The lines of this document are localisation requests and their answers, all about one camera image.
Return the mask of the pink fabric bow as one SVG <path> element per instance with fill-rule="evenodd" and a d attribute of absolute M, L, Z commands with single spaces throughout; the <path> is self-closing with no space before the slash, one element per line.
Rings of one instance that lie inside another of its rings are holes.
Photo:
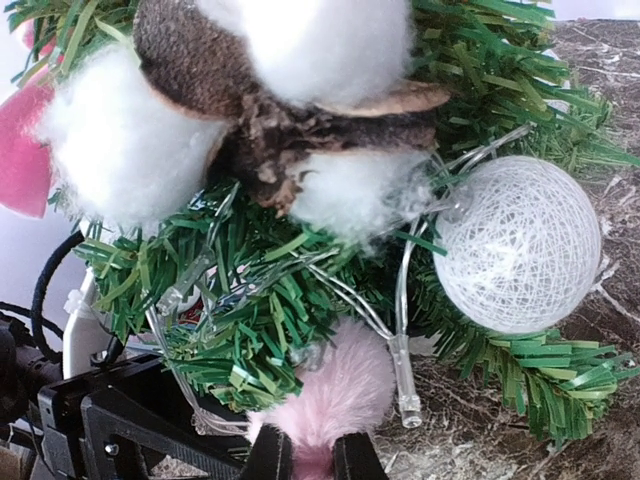
<path fill-rule="evenodd" d="M 44 67 L 1 105 L 1 205 L 31 218 L 45 215 L 52 184 L 49 150 L 32 136 L 53 96 L 47 73 Z"/>

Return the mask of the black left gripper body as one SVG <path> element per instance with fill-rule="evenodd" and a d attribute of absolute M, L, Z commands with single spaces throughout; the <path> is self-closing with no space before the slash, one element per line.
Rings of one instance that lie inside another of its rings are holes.
<path fill-rule="evenodd" d="M 1 443 L 37 453 L 56 479 L 148 479 L 166 457 L 201 470 L 204 479 L 235 479 L 242 465 L 236 437 L 195 433 L 191 410 L 155 354 L 117 361 L 69 380 L 36 329 L 53 273 L 72 248 L 71 235 L 52 254 L 28 309 L 1 306 Z"/>

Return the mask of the white cotton boll ornament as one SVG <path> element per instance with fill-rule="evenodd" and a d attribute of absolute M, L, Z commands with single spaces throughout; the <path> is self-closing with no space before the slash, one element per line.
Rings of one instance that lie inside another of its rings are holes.
<path fill-rule="evenodd" d="M 149 225 L 206 186 L 350 242 L 434 204 L 449 91 L 408 79 L 407 1 L 142 1 L 60 84 L 34 135 L 72 204 Z"/>

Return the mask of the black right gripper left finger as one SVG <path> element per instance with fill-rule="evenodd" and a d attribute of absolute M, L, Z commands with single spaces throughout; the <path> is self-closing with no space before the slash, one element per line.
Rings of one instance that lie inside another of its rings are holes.
<path fill-rule="evenodd" d="M 251 448 L 239 480 L 291 480 L 292 442 L 275 426 L 263 425 Z"/>

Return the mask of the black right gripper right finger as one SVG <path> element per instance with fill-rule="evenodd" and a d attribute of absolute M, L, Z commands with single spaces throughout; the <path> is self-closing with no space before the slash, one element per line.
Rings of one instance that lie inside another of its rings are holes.
<path fill-rule="evenodd" d="M 388 480 L 367 433 L 337 439 L 333 447 L 335 480 Z"/>

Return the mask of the pink fluffy pompom ornament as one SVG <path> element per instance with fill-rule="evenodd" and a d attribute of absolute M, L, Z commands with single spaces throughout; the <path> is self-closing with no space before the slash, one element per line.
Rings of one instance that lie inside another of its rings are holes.
<path fill-rule="evenodd" d="M 257 440 L 264 425 L 291 440 L 294 479 L 331 479 L 336 441 L 347 434 L 373 432 L 392 405 L 395 374 L 386 342 L 349 318 L 338 320 L 333 330 L 320 367 L 298 370 L 300 393 L 247 414 L 250 442 Z"/>

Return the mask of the white ball string lights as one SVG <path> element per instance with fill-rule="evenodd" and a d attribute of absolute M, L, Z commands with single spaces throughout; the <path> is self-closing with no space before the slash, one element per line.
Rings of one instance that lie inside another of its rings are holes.
<path fill-rule="evenodd" d="M 457 173 L 427 177 L 434 204 L 362 242 L 300 222 L 292 241 L 254 261 L 230 251 L 234 196 L 219 205 L 201 255 L 145 297 L 144 318 L 188 401 L 211 394 L 264 411 L 301 392 L 343 318 L 386 342 L 404 425 L 420 424 L 408 329 L 439 355 L 499 376 L 507 405 L 537 436 L 582 438 L 615 390 L 597 346 L 555 325 L 591 289 L 601 254 L 594 209 L 565 171 L 538 158 L 470 153 Z"/>

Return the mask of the small green christmas tree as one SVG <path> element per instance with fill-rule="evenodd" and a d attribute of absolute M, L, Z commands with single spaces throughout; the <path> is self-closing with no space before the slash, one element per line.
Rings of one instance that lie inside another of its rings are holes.
<path fill-rule="evenodd" d="M 273 412 L 351 314 L 482 365 L 530 432 L 587 437 L 638 374 L 557 329 L 591 290 L 599 222 L 571 176 L 605 103 L 550 54 L 546 1 L 7 1 L 26 109 L 1 191 L 78 224 L 119 339 L 151 333 L 188 402 Z"/>

